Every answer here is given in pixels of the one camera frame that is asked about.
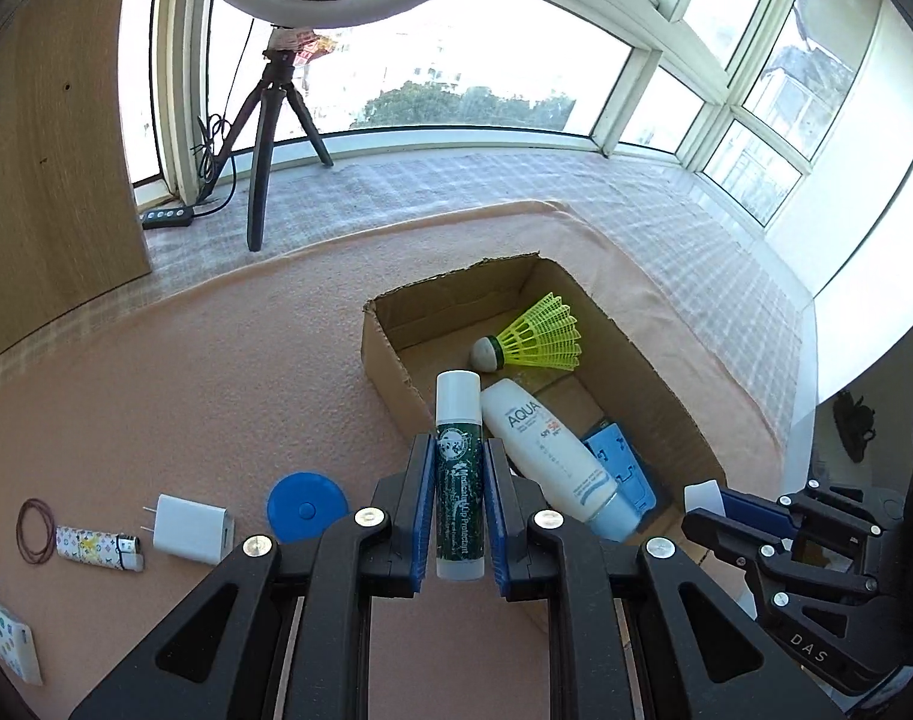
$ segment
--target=window frame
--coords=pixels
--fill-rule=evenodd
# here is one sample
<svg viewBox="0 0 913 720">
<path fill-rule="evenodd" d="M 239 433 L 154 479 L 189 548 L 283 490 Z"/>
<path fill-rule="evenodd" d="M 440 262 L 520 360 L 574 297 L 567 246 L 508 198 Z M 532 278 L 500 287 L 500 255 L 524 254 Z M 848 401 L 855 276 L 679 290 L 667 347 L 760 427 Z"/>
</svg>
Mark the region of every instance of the window frame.
<svg viewBox="0 0 913 720">
<path fill-rule="evenodd" d="M 157 114 L 157 143 L 161 152 L 163 183 L 172 191 L 162 199 L 183 197 L 193 202 L 199 187 L 196 177 L 196 161 L 191 156 L 191 146 L 199 141 L 196 133 L 196 118 L 206 109 L 207 39 L 210 30 L 211 0 L 156 0 L 156 37 L 154 41 L 155 82 L 152 85 L 154 110 Z M 780 208 L 774 213 L 770 224 L 791 205 L 794 195 L 806 182 L 818 162 L 823 149 L 834 134 L 840 120 L 840 113 L 846 108 L 846 100 L 837 111 L 827 135 L 807 160 L 767 124 L 756 119 L 743 109 L 743 103 L 760 76 L 770 56 L 794 0 L 759 0 L 741 36 L 740 42 L 726 67 L 722 67 L 708 47 L 695 36 L 693 29 L 683 20 L 690 0 L 543 0 L 559 7 L 570 15 L 596 25 L 604 32 L 623 41 L 630 52 L 621 73 L 615 79 L 613 88 L 599 111 L 597 122 L 588 138 L 566 133 L 547 133 L 539 130 L 520 130 L 496 127 L 386 127 L 361 130 L 367 132 L 367 141 L 359 135 L 348 139 L 347 134 L 328 134 L 328 141 L 343 139 L 340 143 L 357 145 L 340 146 L 341 155 L 369 153 L 373 143 L 381 138 L 386 148 L 405 151 L 407 148 L 442 148 L 442 146 L 466 146 L 468 143 L 485 143 L 487 146 L 519 146 L 521 141 L 534 141 L 546 148 L 579 148 L 590 146 L 604 156 L 626 154 L 653 161 L 674 164 L 693 172 L 727 211 L 753 235 L 762 237 L 765 228 L 746 209 L 740 206 L 724 190 L 703 175 L 703 170 L 732 122 L 740 122 L 757 135 L 767 146 L 800 172 L 801 178 L 789 193 Z M 872 50 L 877 39 L 877 25 L 874 25 L 870 41 Z M 853 87 L 861 82 L 864 61 L 858 68 Z M 650 83 L 652 74 L 661 67 L 683 83 L 703 100 L 703 105 L 690 126 L 676 153 L 669 154 L 646 146 L 620 143 L 642 94 Z M 296 148 L 298 142 L 283 141 L 278 146 Z M 247 153 L 242 149 L 241 156 Z M 274 158 L 274 167 L 278 160 Z M 279 164 L 294 164 L 292 159 L 281 159 Z M 238 158 L 238 176 L 245 176 L 248 170 Z M 225 173 L 229 180 L 229 170 Z"/>
<path fill-rule="evenodd" d="M 588 25 L 594 26 L 595 28 L 602 30 L 602 32 L 609 35 L 611 38 L 614 38 L 615 40 L 618 40 L 621 43 L 623 43 L 623 45 L 625 45 L 629 49 L 629 52 L 626 57 L 626 61 L 623 63 L 623 66 L 626 68 L 626 62 L 628 62 L 630 60 L 630 57 L 633 55 L 634 50 L 636 50 L 636 47 L 634 47 L 634 45 L 631 42 L 628 42 L 620 34 L 613 33 L 612 31 L 604 28 L 602 25 L 599 25 L 598 23 L 594 23 L 592 20 L 586 18 L 583 15 L 580 15 L 578 12 L 575 12 L 568 7 L 565 7 L 561 4 L 559 4 L 556 1 L 553 1 L 553 0 L 540 0 L 540 1 L 546 2 L 546 4 L 554 6 L 555 8 L 562 10 L 564 13 L 568 13 L 570 16 L 573 16 L 573 18 L 583 20 L 583 22 L 588 23 Z M 211 23 L 212 17 L 213 17 L 213 3 L 214 3 L 214 0 L 206 0 L 206 20 L 201 29 L 202 34 L 205 36 L 204 43 L 203 43 L 204 51 L 202 52 L 202 55 L 200 57 L 200 64 L 202 66 L 202 77 L 204 78 L 204 81 L 202 82 L 203 89 L 204 89 L 204 97 L 202 98 L 202 108 L 201 108 L 201 110 L 204 112 L 204 114 L 202 115 L 202 118 L 204 119 L 204 121 L 206 120 L 208 114 L 215 113 L 215 111 L 209 110 L 210 39 L 211 39 L 212 28 L 213 28 L 213 25 Z M 617 83 L 618 83 L 618 77 L 614 80 L 614 86 Z M 611 87 L 608 98 L 612 97 L 612 95 L 613 95 L 613 88 Z M 597 114 L 597 118 L 594 120 L 594 124 L 592 125 L 592 127 L 590 127 L 590 131 L 586 135 L 579 135 L 579 134 L 572 133 L 572 132 L 562 132 L 562 131 L 558 132 L 558 133 L 554 133 L 552 130 L 531 128 L 531 127 L 500 127 L 499 125 L 493 125 L 493 124 L 400 124 L 400 125 L 396 125 L 396 127 L 367 127 L 367 131 L 398 132 L 398 131 L 405 131 L 405 130 L 421 130 L 421 129 L 439 129 L 439 130 L 487 129 L 487 130 L 503 130 L 508 133 L 513 133 L 513 132 L 546 133 L 546 132 L 549 132 L 549 133 L 554 133 L 554 134 L 559 134 L 559 135 L 570 136 L 573 138 L 582 138 L 582 139 L 589 139 L 591 141 L 594 141 L 594 132 L 599 127 L 599 122 L 600 122 L 600 119 L 602 119 L 605 106 L 606 106 L 606 103 L 604 103 L 603 108 L 600 108 L 599 114 Z M 227 113 L 227 117 L 228 117 L 228 119 L 230 119 L 231 122 L 233 121 L 233 119 L 230 118 L 232 114 L 234 114 L 233 111 L 229 111 Z M 357 131 L 357 130 L 340 130 L 337 132 L 321 133 L 321 135 L 325 139 L 325 138 L 333 137 L 335 135 L 345 135 L 348 132 L 355 132 L 355 131 Z M 274 146 L 284 146 L 284 145 L 288 145 L 289 143 L 299 143 L 301 141 L 305 141 L 306 139 L 307 139 L 306 136 L 302 136 L 302 137 L 298 137 L 298 138 L 287 138 L 287 139 L 281 140 L 281 141 L 274 141 Z M 235 157 L 238 157 L 241 154 L 252 151 L 252 148 L 253 148 L 253 146 L 247 146 L 246 148 L 235 148 L 233 151 L 233 155 Z M 229 175 L 229 173 L 227 172 L 228 170 L 229 170 L 229 167 L 227 169 L 225 169 L 225 171 L 224 171 L 225 175 Z"/>
<path fill-rule="evenodd" d="M 788 18 L 791 13 L 795 1 L 796 0 L 772 0 L 767 6 L 767 11 L 765 11 L 765 13 L 758 12 L 757 15 L 761 22 L 760 28 L 754 35 L 751 41 L 750 50 L 744 55 L 741 67 L 734 76 L 731 94 L 729 95 L 726 105 L 719 106 L 712 114 L 708 113 L 708 119 L 712 119 L 712 121 L 704 122 L 705 132 L 695 139 L 695 143 L 686 143 L 686 146 L 689 148 L 681 148 L 681 151 L 685 151 L 684 157 L 688 157 L 681 160 L 684 167 L 687 167 L 688 170 L 693 170 L 693 172 L 704 179 L 705 184 L 712 186 L 717 193 L 725 194 L 729 200 L 727 205 L 735 212 L 738 220 L 740 220 L 744 226 L 749 224 L 751 229 L 755 227 L 755 231 L 760 234 L 764 234 L 773 223 L 776 223 L 781 213 L 784 213 L 786 208 L 791 205 L 794 196 L 800 191 L 800 188 L 806 182 L 807 177 L 813 173 L 813 168 L 819 161 L 826 143 L 831 140 L 833 133 L 837 128 L 840 115 L 846 108 L 847 98 L 849 98 L 850 93 L 861 82 L 861 78 L 864 75 L 864 68 L 866 67 L 866 57 L 869 55 L 869 52 L 877 41 L 878 27 L 882 14 L 881 0 L 881 7 L 877 10 L 877 16 L 873 25 L 869 44 L 863 55 L 863 60 L 861 60 L 860 66 L 857 69 L 853 84 L 850 86 L 850 90 L 847 92 L 847 96 L 844 98 L 842 106 L 834 115 L 834 119 L 826 134 L 823 136 L 819 147 L 813 153 L 813 157 L 807 158 L 794 146 L 791 146 L 782 135 L 771 129 L 768 124 L 743 107 L 746 100 L 749 98 L 757 79 L 759 79 L 760 74 L 762 74 L 762 70 L 765 68 L 765 65 L 767 65 L 767 61 L 770 59 L 770 54 L 779 39 L 780 32 L 786 23 L 786 18 Z M 760 140 L 772 148 L 779 156 L 783 157 L 794 170 L 797 170 L 797 172 L 800 173 L 800 178 L 794 184 L 794 188 L 789 191 L 789 194 L 786 195 L 783 202 L 780 203 L 773 212 L 766 224 L 759 223 L 746 208 L 743 208 L 743 205 L 741 205 L 735 197 L 731 196 L 728 191 L 725 191 L 716 181 L 712 180 L 712 178 L 705 173 L 706 167 L 710 164 L 714 153 L 716 153 L 717 149 L 722 144 L 730 129 L 730 125 L 733 124 L 733 122 L 743 124 L 743 126 L 753 135 L 760 138 Z"/>
<path fill-rule="evenodd" d="M 137 181 L 131 181 L 131 186 L 134 191 L 140 189 L 141 187 L 146 187 L 148 185 L 154 184 L 158 181 L 164 180 L 164 157 L 163 150 L 160 148 L 160 132 L 159 127 L 157 127 L 157 122 L 159 117 L 157 116 L 157 105 L 158 100 L 156 100 L 156 95 L 154 94 L 154 89 L 156 87 L 156 63 L 154 57 L 156 55 L 156 46 L 157 46 L 157 29 L 156 29 L 156 17 L 157 17 L 157 8 L 159 7 L 158 0 L 151 0 L 151 12 L 149 12 L 149 34 L 148 34 L 148 61 L 146 62 L 146 76 L 148 77 L 148 92 L 149 98 L 151 99 L 151 123 L 153 129 L 153 148 L 156 150 L 157 157 L 157 172 L 153 175 L 148 175 L 145 178 L 141 178 Z"/>
</svg>

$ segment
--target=green label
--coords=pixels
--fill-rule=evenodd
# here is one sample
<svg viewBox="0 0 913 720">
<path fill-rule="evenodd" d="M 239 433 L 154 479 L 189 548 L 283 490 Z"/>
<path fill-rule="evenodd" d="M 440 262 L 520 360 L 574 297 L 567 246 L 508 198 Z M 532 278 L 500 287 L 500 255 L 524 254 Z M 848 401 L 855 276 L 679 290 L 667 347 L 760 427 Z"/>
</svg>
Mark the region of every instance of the green label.
<svg viewBox="0 0 913 720">
<path fill-rule="evenodd" d="M 436 428 L 436 557 L 483 557 L 480 427 L 451 422 Z"/>
</svg>

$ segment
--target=checkered cloth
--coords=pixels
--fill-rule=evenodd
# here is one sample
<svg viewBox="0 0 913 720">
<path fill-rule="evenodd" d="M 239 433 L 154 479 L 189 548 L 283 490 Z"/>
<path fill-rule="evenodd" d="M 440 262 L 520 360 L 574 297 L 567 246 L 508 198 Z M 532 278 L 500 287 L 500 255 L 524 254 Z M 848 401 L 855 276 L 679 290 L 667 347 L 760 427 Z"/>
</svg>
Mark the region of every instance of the checkered cloth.
<svg viewBox="0 0 913 720">
<path fill-rule="evenodd" d="M 226 196 L 228 188 L 221 188 Z M 153 273 L 91 300 L 0 356 L 0 386 L 62 344 L 228 271 L 341 235 L 426 215 L 537 199 L 564 203 L 626 252 L 722 360 L 786 443 L 800 357 L 801 314 L 741 242 L 695 199 L 679 167 L 596 153 L 446 151 L 278 170 L 263 250 L 244 239 L 247 188 L 189 228 L 146 234 Z"/>
</svg>

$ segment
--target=white phone charger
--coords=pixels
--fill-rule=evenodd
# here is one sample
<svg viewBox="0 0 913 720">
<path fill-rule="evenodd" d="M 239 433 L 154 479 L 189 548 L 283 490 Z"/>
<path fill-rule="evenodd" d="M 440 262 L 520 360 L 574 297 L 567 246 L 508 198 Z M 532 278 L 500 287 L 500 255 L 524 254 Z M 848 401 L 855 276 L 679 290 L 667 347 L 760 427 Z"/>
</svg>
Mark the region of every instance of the white phone charger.
<svg viewBox="0 0 913 720">
<path fill-rule="evenodd" d="M 143 509 L 156 514 L 153 527 L 143 528 L 153 533 L 154 549 L 209 565 L 233 549 L 234 521 L 226 509 L 172 495 L 161 495 L 156 509 Z"/>
</svg>

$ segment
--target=patterned lighter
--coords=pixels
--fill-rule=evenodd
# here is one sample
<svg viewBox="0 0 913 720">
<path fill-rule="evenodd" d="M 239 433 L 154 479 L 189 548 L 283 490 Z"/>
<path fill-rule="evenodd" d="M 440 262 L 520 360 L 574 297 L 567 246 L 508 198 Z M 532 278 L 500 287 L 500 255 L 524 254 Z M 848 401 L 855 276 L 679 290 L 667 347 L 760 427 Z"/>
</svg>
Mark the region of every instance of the patterned lighter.
<svg viewBox="0 0 913 720">
<path fill-rule="evenodd" d="M 67 560 L 118 571 L 143 571 L 140 540 L 124 533 L 99 533 L 60 525 L 56 529 L 56 553 Z"/>
</svg>

